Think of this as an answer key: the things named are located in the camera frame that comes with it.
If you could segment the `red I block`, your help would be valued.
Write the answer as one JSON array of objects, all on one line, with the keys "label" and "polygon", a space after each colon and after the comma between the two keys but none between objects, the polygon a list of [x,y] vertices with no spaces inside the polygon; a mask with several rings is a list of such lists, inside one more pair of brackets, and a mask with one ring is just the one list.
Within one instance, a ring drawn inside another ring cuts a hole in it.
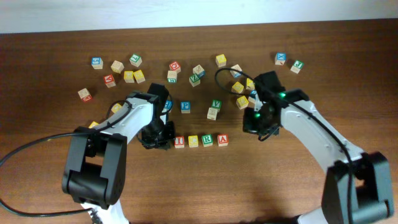
[{"label": "red I block", "polygon": [[175,148],[184,148],[185,147],[185,138],[183,136],[176,136],[174,139]]}]

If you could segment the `red A block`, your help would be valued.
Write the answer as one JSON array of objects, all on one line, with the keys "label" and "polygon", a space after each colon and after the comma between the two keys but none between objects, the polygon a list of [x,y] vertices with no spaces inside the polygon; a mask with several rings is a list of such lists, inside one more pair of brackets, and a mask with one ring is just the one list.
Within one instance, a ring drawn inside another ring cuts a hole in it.
[{"label": "red A block", "polygon": [[219,147],[227,146],[229,144],[229,138],[228,138],[227,134],[219,134],[217,136],[217,140],[218,140]]}]

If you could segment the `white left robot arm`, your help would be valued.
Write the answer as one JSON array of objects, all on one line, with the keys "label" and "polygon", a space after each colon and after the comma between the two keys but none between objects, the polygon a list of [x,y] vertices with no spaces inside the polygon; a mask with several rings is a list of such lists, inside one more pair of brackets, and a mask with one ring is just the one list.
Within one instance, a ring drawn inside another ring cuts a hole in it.
[{"label": "white left robot arm", "polygon": [[93,223],[128,222],[120,202],[127,145],[140,134],[145,149],[170,149],[175,128],[164,111],[168,99],[166,87],[153,83],[145,93],[128,95],[122,108],[104,122],[74,131],[62,190],[87,209]]}]

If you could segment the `green R block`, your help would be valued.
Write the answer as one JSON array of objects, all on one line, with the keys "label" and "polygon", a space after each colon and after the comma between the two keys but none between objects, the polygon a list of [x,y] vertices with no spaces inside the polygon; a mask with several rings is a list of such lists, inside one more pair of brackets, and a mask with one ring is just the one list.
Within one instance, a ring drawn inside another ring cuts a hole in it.
[{"label": "green R block", "polygon": [[212,146],[213,145],[213,138],[210,134],[205,134],[201,137],[202,143],[204,147]]}]

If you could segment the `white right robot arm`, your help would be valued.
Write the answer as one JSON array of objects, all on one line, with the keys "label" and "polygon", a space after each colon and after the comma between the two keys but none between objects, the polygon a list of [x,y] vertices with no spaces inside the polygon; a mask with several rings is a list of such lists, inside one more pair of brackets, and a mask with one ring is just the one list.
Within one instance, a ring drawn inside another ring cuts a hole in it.
[{"label": "white right robot arm", "polygon": [[253,78],[254,107],[244,110],[243,131],[259,141],[292,133],[326,174],[319,208],[287,223],[374,223],[394,214],[389,162],[344,138],[301,89],[286,90],[276,72]]}]

